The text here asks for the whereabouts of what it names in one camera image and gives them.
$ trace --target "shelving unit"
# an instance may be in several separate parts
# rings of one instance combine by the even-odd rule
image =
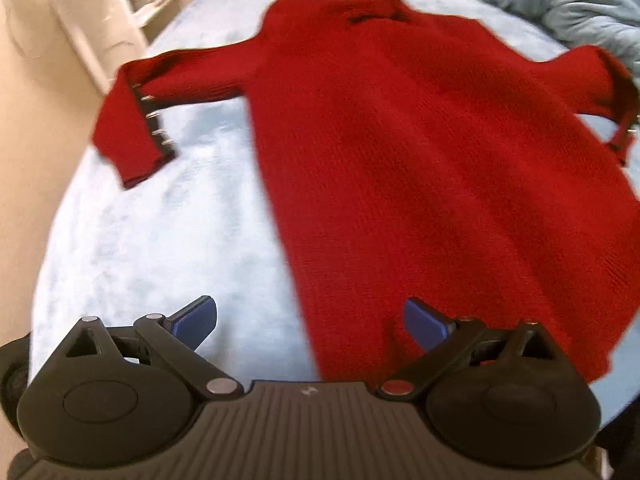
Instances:
[[[145,55],[149,30],[155,31],[150,34],[161,30],[185,1],[51,0],[78,57],[102,93],[110,90],[121,64]]]

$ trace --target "bed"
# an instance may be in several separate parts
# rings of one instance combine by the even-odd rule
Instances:
[[[235,43],[258,30],[273,0],[194,0],[150,48]],[[533,60],[566,47],[541,27],[481,0],[405,0],[416,9],[482,21]],[[81,316],[131,324],[171,313],[203,294],[215,298],[218,327],[198,352],[248,385],[251,380],[316,380],[295,290],[260,180],[244,99],[162,113],[180,157],[123,191],[89,146],[50,232],[33,303],[31,370],[39,370]],[[615,124],[583,117],[601,139]],[[640,149],[627,176],[640,192]],[[640,390],[640,318],[593,383],[603,421]]]

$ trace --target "ribbed black surface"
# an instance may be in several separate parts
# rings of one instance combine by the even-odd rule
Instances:
[[[175,446],[116,470],[39,462],[25,480],[593,480],[578,463],[507,471],[441,444],[407,404],[361,383],[256,383],[212,402]]]

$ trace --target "white shelf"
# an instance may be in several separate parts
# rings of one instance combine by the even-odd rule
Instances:
[[[169,5],[173,0],[159,0],[151,4],[146,4],[144,7],[138,9],[133,17],[138,24],[138,28],[142,28],[147,25],[152,19],[154,19],[162,10]]]

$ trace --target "floor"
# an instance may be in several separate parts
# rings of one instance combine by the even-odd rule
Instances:
[[[101,99],[46,0],[11,2],[8,20],[0,4],[0,345],[29,331],[49,227]],[[7,21],[37,59],[18,53]],[[24,447],[0,415],[0,478]]]

